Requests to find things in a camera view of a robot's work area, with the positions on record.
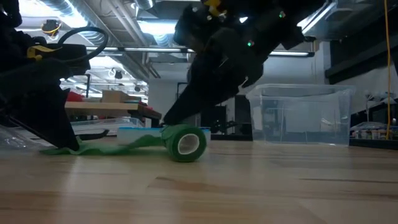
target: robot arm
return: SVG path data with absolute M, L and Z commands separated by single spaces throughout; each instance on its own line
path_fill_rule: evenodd
M 297 24 L 325 3 L 322 0 L 207 0 L 185 8 L 174 40 L 197 56 L 191 80 L 164 117 L 175 125 L 205 108 L 234 97 L 239 87 L 261 78 L 263 63 L 280 44 L 291 49 L 305 38 Z M 240 22 L 239 18 L 247 17 Z

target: light fixture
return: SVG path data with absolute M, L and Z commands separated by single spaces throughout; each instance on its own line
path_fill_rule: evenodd
M 102 67 L 102 68 L 123 68 L 123 65 L 109 56 L 105 57 L 94 57 L 90 59 L 90 65 L 92 67 Z
M 88 96 L 101 98 L 102 97 L 102 93 L 89 93 Z
M 19 0 L 22 17 L 58 17 L 58 14 L 41 1 Z
M 294 57 L 306 57 L 309 56 L 308 52 L 289 52 L 289 51 L 273 51 L 270 56 L 294 56 Z
M 138 21 L 141 31 L 146 34 L 164 35 L 174 34 L 176 22 L 147 22 Z
M 239 21 L 241 21 L 241 23 L 244 23 L 244 21 L 246 21 L 248 18 L 247 17 L 242 17 L 239 19 Z
M 76 83 L 66 83 L 62 82 L 61 85 L 84 85 L 85 82 L 76 82 Z M 122 83 L 90 83 L 90 86 L 124 86 Z
M 315 26 L 328 12 L 330 12 L 336 6 L 335 2 L 330 3 L 316 18 L 312 20 L 305 28 L 303 29 L 303 34 L 306 34 L 312 27 Z

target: wooden board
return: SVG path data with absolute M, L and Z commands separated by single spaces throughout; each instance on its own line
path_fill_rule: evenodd
M 139 113 L 146 118 L 160 119 L 162 115 L 154 110 L 137 103 L 88 103 L 66 102 L 65 110 L 70 115 L 85 116 L 130 116 L 131 113 Z
M 216 141 L 188 164 L 161 148 L 109 157 L 0 150 L 0 183 L 1 223 L 398 220 L 398 153 L 358 147 Z
M 129 96 L 122 91 L 117 90 L 103 90 L 102 102 L 103 103 L 124 103 L 126 100 L 141 101 L 141 97 Z

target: cardboard box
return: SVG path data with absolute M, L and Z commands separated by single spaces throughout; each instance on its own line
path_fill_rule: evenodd
M 116 90 L 103 90 L 102 102 L 103 103 L 124 103 L 127 100 L 141 101 L 141 97 L 129 96 L 122 91 Z

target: green tape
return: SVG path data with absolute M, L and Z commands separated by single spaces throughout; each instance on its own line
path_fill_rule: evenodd
M 140 147 L 165 146 L 171 159 L 177 162 L 193 162 L 206 149 L 206 137 L 201 129 L 179 124 L 167 126 L 161 131 L 162 137 L 145 135 L 127 146 L 110 146 L 99 142 L 83 142 L 78 139 L 80 149 L 73 151 L 69 148 L 45 149 L 40 153 L 45 155 L 123 155 Z

